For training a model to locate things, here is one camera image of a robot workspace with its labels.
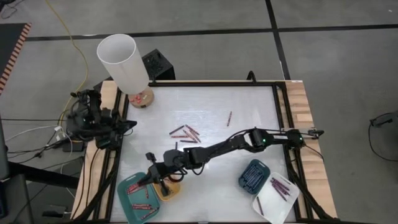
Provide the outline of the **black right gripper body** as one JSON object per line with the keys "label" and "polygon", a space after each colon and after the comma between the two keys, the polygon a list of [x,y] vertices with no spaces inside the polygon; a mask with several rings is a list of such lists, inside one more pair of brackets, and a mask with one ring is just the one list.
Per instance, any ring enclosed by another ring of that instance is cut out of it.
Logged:
{"label": "black right gripper body", "polygon": [[181,182],[187,172],[184,170],[186,165],[186,155],[179,150],[172,149],[164,152],[163,162],[156,162],[155,155],[148,153],[148,160],[152,165],[148,168],[148,173],[156,176],[155,182],[161,182],[166,177],[171,182]]}

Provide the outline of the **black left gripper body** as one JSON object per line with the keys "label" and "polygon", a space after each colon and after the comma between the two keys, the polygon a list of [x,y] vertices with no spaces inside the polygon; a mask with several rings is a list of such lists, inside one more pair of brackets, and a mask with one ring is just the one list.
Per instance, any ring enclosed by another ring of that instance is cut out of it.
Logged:
{"label": "black left gripper body", "polygon": [[95,145],[98,149],[106,149],[117,145],[117,138],[123,128],[123,121],[117,119],[110,123],[95,124]]}

